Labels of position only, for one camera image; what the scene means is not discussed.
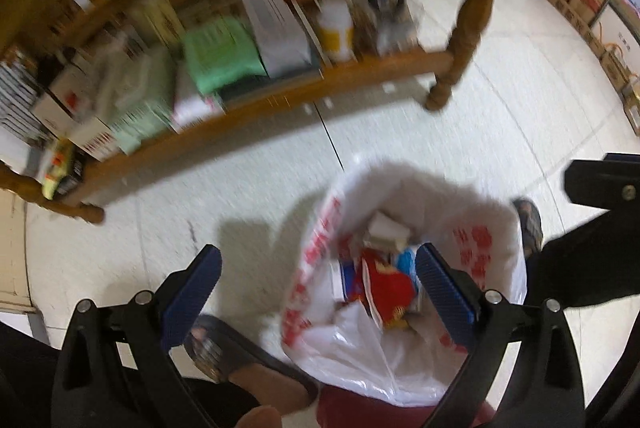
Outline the person left hand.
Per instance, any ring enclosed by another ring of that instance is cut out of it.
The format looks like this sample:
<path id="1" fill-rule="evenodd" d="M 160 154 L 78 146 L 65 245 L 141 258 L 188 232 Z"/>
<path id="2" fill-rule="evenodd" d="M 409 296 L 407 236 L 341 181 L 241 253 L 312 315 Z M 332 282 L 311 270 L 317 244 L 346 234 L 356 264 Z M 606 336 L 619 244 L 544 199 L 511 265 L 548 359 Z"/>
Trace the person left hand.
<path id="1" fill-rule="evenodd" d="M 282 417 L 276 408 L 262 405 L 242 416 L 235 428 L 282 428 Z"/>

